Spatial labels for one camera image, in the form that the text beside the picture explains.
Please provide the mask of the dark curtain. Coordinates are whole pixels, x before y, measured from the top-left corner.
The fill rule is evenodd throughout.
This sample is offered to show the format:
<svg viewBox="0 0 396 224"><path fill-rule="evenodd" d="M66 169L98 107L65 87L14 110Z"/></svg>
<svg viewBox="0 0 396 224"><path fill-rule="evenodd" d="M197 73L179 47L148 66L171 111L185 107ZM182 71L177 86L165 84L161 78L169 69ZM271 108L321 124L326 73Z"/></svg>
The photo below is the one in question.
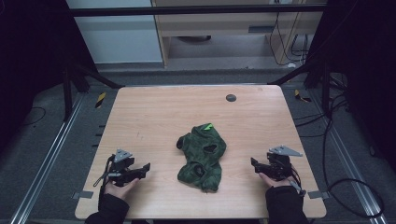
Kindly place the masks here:
<svg viewBox="0 0 396 224"><path fill-rule="evenodd" d="M66 0L0 0L0 153L41 91L63 82L60 39L77 64L95 70L75 19L57 16Z"/></svg>
<svg viewBox="0 0 396 224"><path fill-rule="evenodd" d="M308 57L346 75L347 96L396 172L396 0L327 0Z"/></svg>

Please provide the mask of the white cabinet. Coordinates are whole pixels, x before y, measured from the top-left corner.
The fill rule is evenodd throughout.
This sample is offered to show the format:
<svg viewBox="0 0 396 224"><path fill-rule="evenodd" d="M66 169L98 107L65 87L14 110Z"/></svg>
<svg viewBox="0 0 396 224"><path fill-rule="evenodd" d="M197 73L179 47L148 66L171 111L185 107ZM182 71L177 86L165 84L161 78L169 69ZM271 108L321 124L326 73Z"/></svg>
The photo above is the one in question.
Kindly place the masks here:
<svg viewBox="0 0 396 224"><path fill-rule="evenodd" d="M71 9L150 7L150 0L66 0ZM152 16L75 17L96 64L161 63Z"/></svg>

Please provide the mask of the person's right hand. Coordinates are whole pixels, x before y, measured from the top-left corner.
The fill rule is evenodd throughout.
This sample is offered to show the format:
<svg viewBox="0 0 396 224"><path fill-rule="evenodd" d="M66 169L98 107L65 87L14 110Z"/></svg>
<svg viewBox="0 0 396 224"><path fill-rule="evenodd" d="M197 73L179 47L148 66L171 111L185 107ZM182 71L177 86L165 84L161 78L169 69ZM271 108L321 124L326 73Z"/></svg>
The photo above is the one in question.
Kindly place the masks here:
<svg viewBox="0 0 396 224"><path fill-rule="evenodd" d="M259 173L260 179L264 182L265 186L267 188L278 188L278 187L284 187L284 186L290 186L290 182L293 181L293 178L290 176L286 179L275 181L274 179L270 178L264 173Z"/></svg>

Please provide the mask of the black horizontal frame bar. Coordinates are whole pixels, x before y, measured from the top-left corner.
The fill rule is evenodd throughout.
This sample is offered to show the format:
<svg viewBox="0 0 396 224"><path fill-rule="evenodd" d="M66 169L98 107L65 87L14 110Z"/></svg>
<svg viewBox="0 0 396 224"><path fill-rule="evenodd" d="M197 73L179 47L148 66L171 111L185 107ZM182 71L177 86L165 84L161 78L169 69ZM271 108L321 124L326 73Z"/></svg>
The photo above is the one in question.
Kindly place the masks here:
<svg viewBox="0 0 396 224"><path fill-rule="evenodd" d="M118 7L69 9L67 11L67 14L70 14L74 17L190 15L227 13L318 12L324 11L326 8L326 4Z"/></svg>

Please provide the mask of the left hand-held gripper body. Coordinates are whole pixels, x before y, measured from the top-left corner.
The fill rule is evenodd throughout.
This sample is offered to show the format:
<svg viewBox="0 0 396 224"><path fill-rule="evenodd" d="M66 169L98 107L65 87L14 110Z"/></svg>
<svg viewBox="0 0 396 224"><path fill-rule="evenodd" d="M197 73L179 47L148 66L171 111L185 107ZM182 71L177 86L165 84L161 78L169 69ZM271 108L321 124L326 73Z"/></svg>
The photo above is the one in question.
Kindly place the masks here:
<svg viewBox="0 0 396 224"><path fill-rule="evenodd" d="M132 182L136 170L130 169L130 166L134 164L134 158L130 152L119 148L108 161L109 167L105 171L105 178L108 181L113 182L117 187L123 187Z"/></svg>

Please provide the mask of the person's left hand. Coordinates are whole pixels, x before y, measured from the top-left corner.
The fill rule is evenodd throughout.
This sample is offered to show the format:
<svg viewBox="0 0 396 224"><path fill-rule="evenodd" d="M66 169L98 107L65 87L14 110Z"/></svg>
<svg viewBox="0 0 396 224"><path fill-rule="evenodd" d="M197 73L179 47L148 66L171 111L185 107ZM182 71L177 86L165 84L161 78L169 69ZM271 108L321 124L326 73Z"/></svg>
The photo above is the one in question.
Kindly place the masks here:
<svg viewBox="0 0 396 224"><path fill-rule="evenodd" d="M108 182L105 187L105 194L113 195L125 201L138 182L139 179L137 178L123 187L117 187L112 182Z"/></svg>

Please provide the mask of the dark green garment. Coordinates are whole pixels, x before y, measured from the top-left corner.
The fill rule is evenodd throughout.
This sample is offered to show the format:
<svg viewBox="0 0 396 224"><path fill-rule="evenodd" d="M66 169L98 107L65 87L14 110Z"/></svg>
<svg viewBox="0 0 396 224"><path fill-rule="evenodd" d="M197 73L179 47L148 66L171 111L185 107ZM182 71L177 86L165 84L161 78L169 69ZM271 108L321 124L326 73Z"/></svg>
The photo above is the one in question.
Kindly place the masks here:
<svg viewBox="0 0 396 224"><path fill-rule="evenodd" d="M202 191L217 191L222 173L219 160L226 148L225 141L212 123L193 127L177 140L177 149L186 158L177 179Z"/></svg>

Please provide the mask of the wooden cabinet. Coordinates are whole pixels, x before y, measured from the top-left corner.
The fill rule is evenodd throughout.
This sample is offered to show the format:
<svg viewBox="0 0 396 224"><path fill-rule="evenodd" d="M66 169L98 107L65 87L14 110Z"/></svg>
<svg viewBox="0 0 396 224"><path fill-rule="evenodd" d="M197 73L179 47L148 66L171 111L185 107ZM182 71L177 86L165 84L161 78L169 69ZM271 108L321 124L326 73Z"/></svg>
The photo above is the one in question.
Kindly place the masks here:
<svg viewBox="0 0 396 224"><path fill-rule="evenodd" d="M327 0L150 0L155 7L224 6L224 5L300 5L325 4ZM277 63L287 60L292 40L297 35L312 35L322 17L319 12L272 12L157 15L155 21L161 39L163 57L168 56L165 43L176 36L266 35Z"/></svg>

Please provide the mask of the aluminium floor rail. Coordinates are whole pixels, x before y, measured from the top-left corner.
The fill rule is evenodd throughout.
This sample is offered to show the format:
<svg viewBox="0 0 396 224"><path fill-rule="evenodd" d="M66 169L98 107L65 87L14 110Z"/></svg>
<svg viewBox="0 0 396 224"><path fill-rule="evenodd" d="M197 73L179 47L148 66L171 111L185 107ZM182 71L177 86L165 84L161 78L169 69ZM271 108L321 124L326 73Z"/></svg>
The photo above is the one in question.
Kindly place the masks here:
<svg viewBox="0 0 396 224"><path fill-rule="evenodd" d="M85 93L78 93L75 102L72 104L72 111L69 118L63 122L59 132L55 136L49 151L41 163L35 178L30 185L29 189L25 193L23 200L14 212L9 224L25 224L33 207L35 206L36 200L41 193L44 185L48 179L48 176L52 170L54 163L56 162L59 153L61 152L64 142L69 135L78 113L81 109L81 105L85 100Z"/></svg>
<svg viewBox="0 0 396 224"><path fill-rule="evenodd" d="M346 100L340 100L340 95L332 98L330 100L330 112L331 116L328 118L325 116L322 108L321 108L321 97L317 91L310 91L309 94L312 97L312 101L315 106L318 108L318 111L323 114L323 122L325 124L325 132L323 136L322 143L322 171L324 180L327 186L327 191L330 195L334 196L332 190L343 183L350 183L357 194L361 205L363 207L364 212L362 214L352 210L343 204L337 197L334 199L341 204L347 211L355 214L356 216L368 218L371 224L388 224L385 216L385 204L381 196L378 192L369 184L364 181L364 178L358 169L356 163L352 160L349 153L347 152L347 148L339 135L339 132L336 130L336 126L333 124L333 112L339 108L340 106L344 106L347 104ZM341 178L333 183L329 183L327 179L326 173L326 142L327 139L330 138L332 140L332 145L337 153L339 160L341 161L344 170L346 172L346 178Z"/></svg>

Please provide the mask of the black metal stand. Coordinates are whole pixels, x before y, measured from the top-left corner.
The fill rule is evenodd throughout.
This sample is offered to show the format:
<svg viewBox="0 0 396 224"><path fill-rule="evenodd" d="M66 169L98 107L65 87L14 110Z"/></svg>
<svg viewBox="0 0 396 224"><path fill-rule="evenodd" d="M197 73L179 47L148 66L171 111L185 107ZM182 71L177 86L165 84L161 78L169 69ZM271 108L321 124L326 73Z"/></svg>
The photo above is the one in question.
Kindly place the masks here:
<svg viewBox="0 0 396 224"><path fill-rule="evenodd" d="M92 77L95 80L105 84L111 89L123 88L123 85L117 84L95 72L86 66L69 63L63 70L63 88L64 88L64 121L70 119L72 115L72 92L71 84L74 84L78 92L87 92L90 89L88 81L85 76Z"/></svg>
<svg viewBox="0 0 396 224"><path fill-rule="evenodd" d="M269 82L269 85L283 85L287 81L307 73L304 85L310 89L314 88L321 82L321 108L326 117L331 116L330 112L330 65L325 60L311 60L304 65L294 69L285 76Z"/></svg>

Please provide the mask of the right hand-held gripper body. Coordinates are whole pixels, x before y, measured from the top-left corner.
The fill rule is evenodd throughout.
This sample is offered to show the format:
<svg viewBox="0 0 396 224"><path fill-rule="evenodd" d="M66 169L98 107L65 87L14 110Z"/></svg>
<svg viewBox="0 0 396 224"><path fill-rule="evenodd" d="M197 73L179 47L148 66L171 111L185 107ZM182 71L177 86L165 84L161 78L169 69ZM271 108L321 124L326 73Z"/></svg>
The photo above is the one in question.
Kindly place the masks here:
<svg viewBox="0 0 396 224"><path fill-rule="evenodd" d="M286 146L270 148L267 153L269 168L265 174L274 180L283 180L292 176L290 156L302 157L303 154Z"/></svg>

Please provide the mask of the grey tape piece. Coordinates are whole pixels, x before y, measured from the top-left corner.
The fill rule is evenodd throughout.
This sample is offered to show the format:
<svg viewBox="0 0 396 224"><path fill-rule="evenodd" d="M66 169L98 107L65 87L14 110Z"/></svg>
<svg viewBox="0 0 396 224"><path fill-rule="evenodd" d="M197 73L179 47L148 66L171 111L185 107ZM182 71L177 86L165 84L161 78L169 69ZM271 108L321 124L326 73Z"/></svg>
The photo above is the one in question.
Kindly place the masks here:
<svg viewBox="0 0 396 224"><path fill-rule="evenodd" d="M322 199L326 200L330 198L330 195L327 191L308 191L308 196L310 199Z"/></svg>
<svg viewBox="0 0 396 224"><path fill-rule="evenodd" d="M74 193L72 194L72 198L73 198L74 200L78 200L78 199L80 199L80 198L90 199L90 198L92 197L92 195L93 195L93 192L92 192L92 191L85 191L85 190L83 190L83 191L79 191L79 192L74 192Z"/></svg>

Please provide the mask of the black yellow striped floor tape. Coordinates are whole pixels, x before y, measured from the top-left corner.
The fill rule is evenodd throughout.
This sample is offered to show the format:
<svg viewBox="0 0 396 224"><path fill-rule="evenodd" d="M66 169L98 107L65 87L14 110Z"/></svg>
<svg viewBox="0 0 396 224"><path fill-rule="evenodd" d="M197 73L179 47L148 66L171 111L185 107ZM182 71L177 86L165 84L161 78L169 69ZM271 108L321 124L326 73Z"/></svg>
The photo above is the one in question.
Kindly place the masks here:
<svg viewBox="0 0 396 224"><path fill-rule="evenodd" d="M309 97L303 97L298 90L294 90L294 97L302 102L310 103L312 100Z"/></svg>
<svg viewBox="0 0 396 224"><path fill-rule="evenodd" d="M96 101L94 107L95 107L95 108L101 107L101 105L102 105L102 103L103 103L105 97L106 97L106 92L101 92L101 93L99 94L98 98L97 98L97 101Z"/></svg>

